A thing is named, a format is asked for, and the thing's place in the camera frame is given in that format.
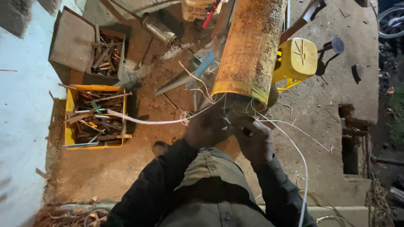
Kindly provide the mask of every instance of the yellow plastic stool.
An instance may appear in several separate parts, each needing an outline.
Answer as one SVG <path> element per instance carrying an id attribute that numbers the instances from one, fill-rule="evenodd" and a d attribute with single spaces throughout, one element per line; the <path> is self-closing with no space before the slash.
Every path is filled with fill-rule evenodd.
<path id="1" fill-rule="evenodd" d="M 281 57 L 277 61 L 280 66 L 274 70 L 272 83 L 287 79 L 285 88 L 278 88 L 281 93 L 316 73 L 317 47 L 308 40 L 292 38 L 279 48 L 278 55 Z"/>

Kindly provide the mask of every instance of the silver metal canister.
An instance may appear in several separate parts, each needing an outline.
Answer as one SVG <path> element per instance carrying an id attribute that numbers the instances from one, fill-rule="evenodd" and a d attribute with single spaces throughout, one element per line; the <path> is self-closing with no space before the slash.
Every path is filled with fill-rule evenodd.
<path id="1" fill-rule="evenodd" d="M 150 14 L 143 16 L 143 18 L 142 26 L 160 40 L 167 48 L 170 48 L 174 39 L 177 37 L 175 33 Z"/>

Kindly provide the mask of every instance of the rusty cylinder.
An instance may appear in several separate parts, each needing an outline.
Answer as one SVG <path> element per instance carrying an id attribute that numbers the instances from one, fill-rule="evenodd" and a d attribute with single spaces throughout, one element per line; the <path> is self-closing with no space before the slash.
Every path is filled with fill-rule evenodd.
<path id="1" fill-rule="evenodd" d="M 212 96 L 232 92 L 268 102 L 285 0 L 238 0 Z"/>

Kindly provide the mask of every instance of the green vegetation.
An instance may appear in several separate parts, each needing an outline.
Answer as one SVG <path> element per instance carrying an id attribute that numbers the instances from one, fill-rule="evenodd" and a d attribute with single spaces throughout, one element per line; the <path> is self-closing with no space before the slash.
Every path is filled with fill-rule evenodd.
<path id="1" fill-rule="evenodd" d="M 404 145 L 404 83 L 395 87 L 390 97 L 389 107 L 396 120 L 391 124 L 390 138 L 396 146 Z"/>

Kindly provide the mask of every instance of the hole in floor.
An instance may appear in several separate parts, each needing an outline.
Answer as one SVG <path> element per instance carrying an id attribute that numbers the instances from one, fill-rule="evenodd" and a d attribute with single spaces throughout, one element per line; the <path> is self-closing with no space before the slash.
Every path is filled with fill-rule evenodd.
<path id="1" fill-rule="evenodd" d="M 355 110 L 352 104 L 339 104 L 338 105 L 338 115 L 340 118 L 346 118 L 352 116 L 352 112 Z"/>
<path id="2" fill-rule="evenodd" d="M 353 104 L 340 104 L 338 115 L 342 127 L 342 163 L 343 173 L 350 175 L 364 174 L 364 157 L 366 156 L 364 138 L 368 134 L 367 122 L 355 118 Z"/>
<path id="3" fill-rule="evenodd" d="M 359 140 L 357 137 L 342 137 L 342 163 L 344 174 L 359 175 L 358 150 Z"/>

